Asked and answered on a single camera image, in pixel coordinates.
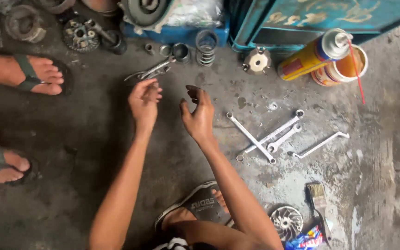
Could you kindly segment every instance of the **yellow spray can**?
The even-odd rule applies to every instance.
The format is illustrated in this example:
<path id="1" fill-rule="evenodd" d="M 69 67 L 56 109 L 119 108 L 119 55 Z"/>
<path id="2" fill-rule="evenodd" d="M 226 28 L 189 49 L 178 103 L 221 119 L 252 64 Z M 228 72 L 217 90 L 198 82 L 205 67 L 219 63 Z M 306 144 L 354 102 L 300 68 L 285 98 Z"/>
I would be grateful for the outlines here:
<path id="1" fill-rule="evenodd" d="M 350 53 L 347 40 L 352 38 L 344 30 L 332 28 L 281 62 L 277 74 L 289 81 L 345 58 Z"/>

